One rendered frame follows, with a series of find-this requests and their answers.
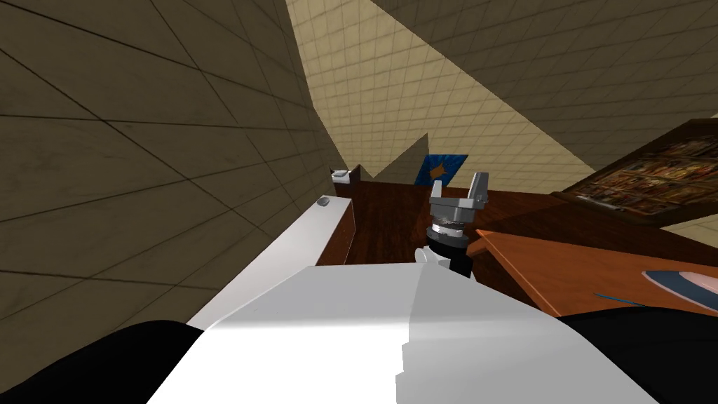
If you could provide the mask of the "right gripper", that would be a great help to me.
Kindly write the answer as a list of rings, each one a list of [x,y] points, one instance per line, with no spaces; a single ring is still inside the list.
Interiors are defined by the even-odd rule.
[[[476,212],[483,210],[488,203],[489,173],[476,172],[473,175],[468,198],[442,197],[442,181],[433,181],[429,198],[430,215],[433,219],[446,222],[474,222]]]

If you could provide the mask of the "blue picture with orange shape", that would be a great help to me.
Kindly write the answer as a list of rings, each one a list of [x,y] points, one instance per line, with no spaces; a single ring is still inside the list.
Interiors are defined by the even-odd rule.
[[[417,173],[416,186],[431,187],[436,180],[446,188],[466,162],[467,154],[427,154]]]

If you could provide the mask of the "orange brown wooden table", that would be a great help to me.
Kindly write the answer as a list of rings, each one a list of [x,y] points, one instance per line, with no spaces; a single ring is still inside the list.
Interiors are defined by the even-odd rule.
[[[470,244],[468,254],[489,252],[535,305],[551,316],[629,306],[594,293],[649,307],[718,316],[659,288],[642,275],[643,271],[688,271],[718,278],[716,267],[481,229],[477,234],[479,238]]]

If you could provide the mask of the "white topped brown cabinet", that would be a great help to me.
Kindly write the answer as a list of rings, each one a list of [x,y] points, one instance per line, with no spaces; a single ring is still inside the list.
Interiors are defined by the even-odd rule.
[[[353,202],[324,199],[325,205],[313,203],[188,324],[206,330],[307,267],[345,264],[356,231]]]

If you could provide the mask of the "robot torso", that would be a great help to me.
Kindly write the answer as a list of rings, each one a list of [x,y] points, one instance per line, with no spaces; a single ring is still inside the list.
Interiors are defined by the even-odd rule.
[[[556,318],[436,264],[308,267],[209,327],[148,404],[657,404]]]

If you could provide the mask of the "thin blue pen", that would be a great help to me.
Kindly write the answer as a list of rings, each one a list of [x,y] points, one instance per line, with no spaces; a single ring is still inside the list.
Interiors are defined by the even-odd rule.
[[[610,296],[608,296],[608,295],[603,295],[603,294],[599,294],[599,293],[594,293],[594,295],[596,295],[596,296],[598,296],[598,297],[601,297],[601,298],[604,298],[604,299],[609,299],[609,300],[616,301],[616,302],[622,302],[623,304],[629,304],[629,305],[635,306],[635,307],[647,307],[647,306],[644,305],[644,304],[639,304],[639,302],[633,302],[633,301],[626,300],[626,299],[620,299],[620,298],[616,298],[616,297],[610,297]]]

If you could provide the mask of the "dark brown bookshelf with books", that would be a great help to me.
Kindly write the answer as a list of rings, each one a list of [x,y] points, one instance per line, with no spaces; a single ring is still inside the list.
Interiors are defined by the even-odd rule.
[[[691,119],[555,196],[637,225],[718,214],[718,118]]]

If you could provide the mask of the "dark blue plate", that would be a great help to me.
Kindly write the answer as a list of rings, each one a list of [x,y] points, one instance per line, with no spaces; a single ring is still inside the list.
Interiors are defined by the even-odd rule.
[[[718,314],[718,278],[688,271],[643,271],[659,288]]]

